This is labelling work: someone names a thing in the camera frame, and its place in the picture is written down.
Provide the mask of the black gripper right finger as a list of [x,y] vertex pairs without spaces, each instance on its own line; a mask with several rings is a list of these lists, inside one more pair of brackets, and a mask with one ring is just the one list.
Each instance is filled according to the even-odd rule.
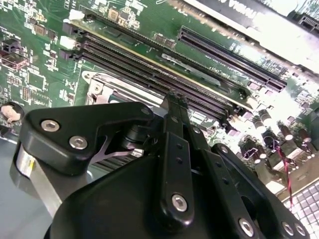
[[219,239],[308,239],[306,228],[225,145],[209,147],[201,130],[190,124],[188,105],[179,101],[204,180],[212,187]]

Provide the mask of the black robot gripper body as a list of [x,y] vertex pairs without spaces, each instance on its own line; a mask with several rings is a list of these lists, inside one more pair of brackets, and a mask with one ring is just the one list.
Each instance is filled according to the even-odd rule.
[[70,195],[52,239],[237,239],[238,219],[187,156],[143,157]]

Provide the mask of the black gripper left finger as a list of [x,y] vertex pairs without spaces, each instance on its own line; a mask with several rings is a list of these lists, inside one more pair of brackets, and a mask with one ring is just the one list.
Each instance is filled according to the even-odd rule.
[[194,217],[184,98],[168,94],[159,108],[140,102],[47,108],[23,119],[15,165],[48,212],[84,187],[88,166],[135,149],[159,163],[155,211],[163,223],[186,226]]

